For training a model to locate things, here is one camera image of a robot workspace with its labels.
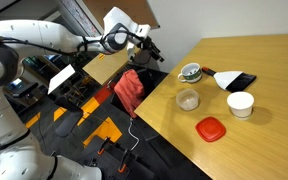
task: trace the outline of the red cloth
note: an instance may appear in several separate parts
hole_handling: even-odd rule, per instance
[[[114,87],[114,91],[130,116],[136,118],[137,115],[134,110],[143,101],[144,87],[134,69],[123,73],[121,79]]]

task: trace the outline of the white cable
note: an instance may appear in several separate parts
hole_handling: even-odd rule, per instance
[[[131,127],[132,127],[132,124],[133,124],[133,119],[130,118],[130,126],[128,127],[128,133],[134,138],[137,140],[137,142],[135,143],[135,145],[132,147],[131,151],[133,151],[133,149],[137,146],[137,144],[140,142],[140,139],[138,139],[136,136],[134,136],[132,133],[131,133]]]

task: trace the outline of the bowl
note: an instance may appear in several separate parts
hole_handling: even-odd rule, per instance
[[[184,89],[176,95],[176,104],[185,111],[190,111],[198,106],[198,93],[193,89]]]

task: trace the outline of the red lid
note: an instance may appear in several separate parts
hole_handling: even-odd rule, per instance
[[[221,138],[226,129],[223,124],[214,117],[207,117],[195,126],[198,134],[207,142],[213,142]]]

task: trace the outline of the wooden table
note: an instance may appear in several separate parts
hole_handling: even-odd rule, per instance
[[[257,75],[245,90],[255,98],[251,117],[236,119],[226,103],[230,93],[210,76],[179,82],[178,73],[190,62]],[[185,88],[200,95],[199,107],[190,112],[175,102]],[[201,40],[135,112],[212,179],[288,179],[288,35]],[[208,116],[227,130],[212,143],[194,128]]]
[[[112,55],[99,54],[83,67],[92,78],[105,85],[128,63],[127,50]]]

